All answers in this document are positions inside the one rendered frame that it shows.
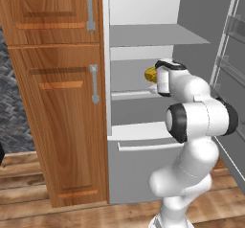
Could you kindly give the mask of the grey fridge door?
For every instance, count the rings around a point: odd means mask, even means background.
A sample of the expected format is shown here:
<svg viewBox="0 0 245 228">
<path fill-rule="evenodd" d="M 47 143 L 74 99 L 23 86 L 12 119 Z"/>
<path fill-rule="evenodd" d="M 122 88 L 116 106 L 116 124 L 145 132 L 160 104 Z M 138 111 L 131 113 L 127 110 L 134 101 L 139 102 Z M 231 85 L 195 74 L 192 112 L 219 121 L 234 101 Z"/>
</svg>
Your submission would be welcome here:
<svg viewBox="0 0 245 228">
<path fill-rule="evenodd" d="M 233 0 L 228 16 L 240 15 L 245 21 L 245 0 Z M 228 57 L 228 62 L 245 75 L 245 44 L 225 33 L 217 57 Z M 221 147 L 221 155 L 231 175 L 241 190 L 245 192 L 245 88 L 221 71 L 215 82 L 216 63 L 212 72 L 214 94 L 232 105 L 238 114 L 238 127 L 229 136 L 218 136 L 216 142 Z"/>
</svg>

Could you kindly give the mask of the grey fridge shelf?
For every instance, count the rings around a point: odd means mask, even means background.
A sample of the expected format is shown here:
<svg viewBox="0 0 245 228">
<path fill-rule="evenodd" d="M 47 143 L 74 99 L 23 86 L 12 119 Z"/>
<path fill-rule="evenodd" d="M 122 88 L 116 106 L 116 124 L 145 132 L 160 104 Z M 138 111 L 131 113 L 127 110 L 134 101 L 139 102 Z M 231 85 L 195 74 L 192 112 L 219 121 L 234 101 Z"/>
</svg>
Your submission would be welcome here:
<svg viewBox="0 0 245 228">
<path fill-rule="evenodd" d="M 110 27 L 111 47 L 209 44 L 209 41 L 179 24 L 114 25 Z"/>
<path fill-rule="evenodd" d="M 135 100 L 135 99 L 150 99 L 150 98 L 159 98 L 158 93 L 151 93 L 148 90 L 142 91 L 122 91 L 122 92 L 112 92 L 111 100 L 112 101 L 123 101 L 123 100 Z"/>
</svg>

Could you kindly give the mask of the tall wooden cupboard door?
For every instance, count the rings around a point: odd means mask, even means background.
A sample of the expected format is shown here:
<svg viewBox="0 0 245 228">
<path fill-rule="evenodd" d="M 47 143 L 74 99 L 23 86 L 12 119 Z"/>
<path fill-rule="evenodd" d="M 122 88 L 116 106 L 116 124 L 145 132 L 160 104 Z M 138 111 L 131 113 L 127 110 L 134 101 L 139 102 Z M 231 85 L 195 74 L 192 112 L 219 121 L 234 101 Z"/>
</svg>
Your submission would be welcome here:
<svg viewBox="0 0 245 228">
<path fill-rule="evenodd" d="M 52 205 L 107 201 L 100 46 L 14 46 L 9 52 Z M 91 64 L 98 65 L 98 104 Z"/>
</svg>

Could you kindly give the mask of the clear fridge door bin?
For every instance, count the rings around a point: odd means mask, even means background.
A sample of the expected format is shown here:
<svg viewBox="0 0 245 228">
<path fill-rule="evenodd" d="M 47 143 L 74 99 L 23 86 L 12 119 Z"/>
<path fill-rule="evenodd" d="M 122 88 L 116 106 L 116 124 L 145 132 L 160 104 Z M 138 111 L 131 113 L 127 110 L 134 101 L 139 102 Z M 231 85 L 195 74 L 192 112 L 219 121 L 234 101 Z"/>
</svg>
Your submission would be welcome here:
<svg viewBox="0 0 245 228">
<path fill-rule="evenodd" d="M 224 33 L 245 44 L 245 21 L 241 19 L 240 15 L 229 15 Z"/>
<path fill-rule="evenodd" d="M 215 79 L 214 79 L 215 82 L 218 80 L 220 72 L 223 71 L 245 88 L 245 75 L 239 72 L 228 62 L 227 56 L 218 57 L 216 66 L 217 66 L 217 71 L 215 72 Z"/>
</svg>

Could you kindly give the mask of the grey freezer drawer front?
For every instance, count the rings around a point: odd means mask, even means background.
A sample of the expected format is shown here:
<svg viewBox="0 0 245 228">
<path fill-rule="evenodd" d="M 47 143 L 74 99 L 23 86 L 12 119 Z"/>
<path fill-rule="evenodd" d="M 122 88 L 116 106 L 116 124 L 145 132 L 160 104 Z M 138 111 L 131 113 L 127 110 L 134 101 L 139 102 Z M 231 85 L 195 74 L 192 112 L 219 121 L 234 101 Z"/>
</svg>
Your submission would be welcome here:
<svg viewBox="0 0 245 228">
<path fill-rule="evenodd" d="M 149 176 L 158 169 L 170 166 L 183 147 L 119 152 L 118 143 L 125 147 L 137 147 L 176 142 L 164 138 L 108 142 L 109 202 L 123 204 L 157 200 L 149 189 Z"/>
</svg>

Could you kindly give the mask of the small wooden cupboard door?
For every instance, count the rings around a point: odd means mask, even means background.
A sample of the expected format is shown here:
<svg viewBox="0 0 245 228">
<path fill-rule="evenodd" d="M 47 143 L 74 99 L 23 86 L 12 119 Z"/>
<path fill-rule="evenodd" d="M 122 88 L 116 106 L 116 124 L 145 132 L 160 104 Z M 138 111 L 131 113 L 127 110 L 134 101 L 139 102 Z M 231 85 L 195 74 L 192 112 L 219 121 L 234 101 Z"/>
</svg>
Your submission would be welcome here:
<svg viewBox="0 0 245 228">
<path fill-rule="evenodd" d="M 99 41 L 99 0 L 93 0 L 96 29 L 88 31 L 87 0 L 0 0 L 7 44 L 75 44 Z"/>
</svg>

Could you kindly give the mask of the white fridge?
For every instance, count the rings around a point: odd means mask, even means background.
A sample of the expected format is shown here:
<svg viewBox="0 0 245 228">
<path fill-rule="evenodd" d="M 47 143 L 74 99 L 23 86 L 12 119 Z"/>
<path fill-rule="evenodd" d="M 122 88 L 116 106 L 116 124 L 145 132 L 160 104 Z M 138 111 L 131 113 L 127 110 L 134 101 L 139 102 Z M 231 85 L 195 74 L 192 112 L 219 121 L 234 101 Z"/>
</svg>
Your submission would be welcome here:
<svg viewBox="0 0 245 228">
<path fill-rule="evenodd" d="M 179 143 L 166 127 L 167 109 L 176 103 L 173 98 L 160 95 L 159 98 L 112 101 L 111 93 L 148 90 L 154 83 L 145 79 L 145 70 L 155 67 L 162 58 L 171 58 L 185 65 L 192 75 L 205 80 L 212 97 L 221 98 L 214 94 L 212 72 L 233 0 L 102 0 L 102 3 L 107 144 L 116 140 L 158 138 Z M 160 24 L 179 24 L 209 44 L 110 46 L 111 26 Z"/>
</svg>

